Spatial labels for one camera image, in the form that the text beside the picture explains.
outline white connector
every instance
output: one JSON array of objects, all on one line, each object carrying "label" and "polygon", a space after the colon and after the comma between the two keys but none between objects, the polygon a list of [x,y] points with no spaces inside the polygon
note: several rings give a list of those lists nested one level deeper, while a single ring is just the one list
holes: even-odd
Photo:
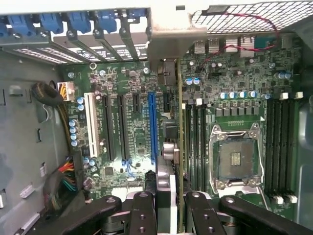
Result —
[{"label": "white connector", "polygon": [[99,133],[97,125],[95,97],[93,93],[84,93],[84,98],[85,98],[90,157],[97,158],[100,154],[100,146],[99,146]]}]

